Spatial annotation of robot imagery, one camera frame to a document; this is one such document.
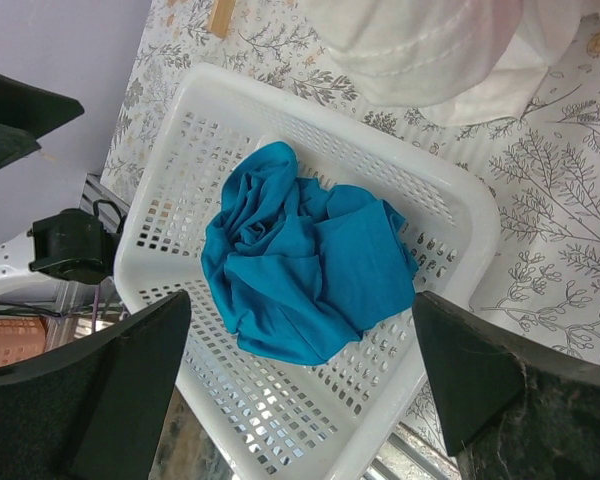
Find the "white t shirt blue print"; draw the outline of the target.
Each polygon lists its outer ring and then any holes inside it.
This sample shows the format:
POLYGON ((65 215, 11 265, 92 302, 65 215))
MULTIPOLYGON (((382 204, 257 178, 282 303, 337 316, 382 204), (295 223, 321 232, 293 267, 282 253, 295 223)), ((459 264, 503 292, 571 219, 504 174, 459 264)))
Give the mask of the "white t shirt blue print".
POLYGON ((521 117, 600 1, 302 1, 329 55, 371 104, 440 126, 521 117))

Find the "wooden clothes rack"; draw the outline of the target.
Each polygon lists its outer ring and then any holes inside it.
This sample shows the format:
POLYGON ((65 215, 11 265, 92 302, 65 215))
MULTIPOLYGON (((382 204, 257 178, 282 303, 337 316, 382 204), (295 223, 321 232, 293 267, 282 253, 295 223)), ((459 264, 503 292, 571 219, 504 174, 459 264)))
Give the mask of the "wooden clothes rack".
POLYGON ((218 38, 228 35, 236 0, 214 0, 209 15, 207 29, 218 38))

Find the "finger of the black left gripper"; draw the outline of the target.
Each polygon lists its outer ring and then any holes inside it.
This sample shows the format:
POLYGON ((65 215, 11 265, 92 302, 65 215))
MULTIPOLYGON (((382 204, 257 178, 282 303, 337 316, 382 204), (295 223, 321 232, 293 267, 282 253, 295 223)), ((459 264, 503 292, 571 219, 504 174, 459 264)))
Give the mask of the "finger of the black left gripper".
POLYGON ((0 170, 40 149, 29 132, 0 124, 0 170))
POLYGON ((38 139, 85 112, 76 99, 0 74, 0 124, 38 139))

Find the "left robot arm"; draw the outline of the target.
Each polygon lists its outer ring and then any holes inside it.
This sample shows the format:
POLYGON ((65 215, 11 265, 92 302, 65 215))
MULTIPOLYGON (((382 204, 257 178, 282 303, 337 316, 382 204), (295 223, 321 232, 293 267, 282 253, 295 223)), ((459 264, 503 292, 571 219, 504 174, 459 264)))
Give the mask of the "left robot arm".
MULTIPOLYGON (((0 74, 0 170, 84 113, 78 100, 0 74)), ((47 279, 97 285, 113 274, 126 216, 107 199, 35 221, 0 245, 0 296, 47 279)))

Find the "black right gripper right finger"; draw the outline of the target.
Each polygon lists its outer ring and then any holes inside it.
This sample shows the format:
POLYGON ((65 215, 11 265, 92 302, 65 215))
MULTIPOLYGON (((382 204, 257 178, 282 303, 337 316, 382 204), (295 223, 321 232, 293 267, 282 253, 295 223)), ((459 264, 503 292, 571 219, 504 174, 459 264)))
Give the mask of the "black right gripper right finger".
POLYGON ((412 313, 447 454, 464 479, 600 479, 600 365, 430 291, 412 313))

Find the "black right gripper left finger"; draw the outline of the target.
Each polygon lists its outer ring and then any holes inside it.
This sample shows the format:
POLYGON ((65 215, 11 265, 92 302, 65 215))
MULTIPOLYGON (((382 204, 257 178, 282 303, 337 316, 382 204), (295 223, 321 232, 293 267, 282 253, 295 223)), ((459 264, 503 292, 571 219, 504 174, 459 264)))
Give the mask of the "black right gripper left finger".
POLYGON ((0 368, 0 479, 145 479, 191 322, 177 291, 0 368))

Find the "white plastic laundry basket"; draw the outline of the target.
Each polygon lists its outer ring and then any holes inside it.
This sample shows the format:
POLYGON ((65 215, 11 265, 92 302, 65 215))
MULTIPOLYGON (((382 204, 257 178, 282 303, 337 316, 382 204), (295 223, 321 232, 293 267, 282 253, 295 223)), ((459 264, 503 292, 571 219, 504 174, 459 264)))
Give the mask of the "white plastic laundry basket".
POLYGON ((449 162, 222 68, 181 81, 116 255, 184 290, 177 387, 242 479, 358 479, 418 393, 417 292, 466 306, 498 209, 449 162))

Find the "floral tablecloth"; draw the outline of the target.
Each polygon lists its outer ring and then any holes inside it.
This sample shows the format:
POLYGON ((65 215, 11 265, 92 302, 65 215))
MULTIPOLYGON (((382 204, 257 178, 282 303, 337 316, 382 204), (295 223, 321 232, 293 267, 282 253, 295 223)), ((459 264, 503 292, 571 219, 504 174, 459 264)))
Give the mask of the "floral tablecloth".
POLYGON ((156 1, 103 173, 130 206, 184 77, 209 64, 356 120, 449 162, 494 199, 494 257, 466 306, 478 317, 600 365, 600 18, 582 18, 521 117, 440 126, 368 102, 333 61, 302 1, 241 1, 226 39, 210 1, 156 1))

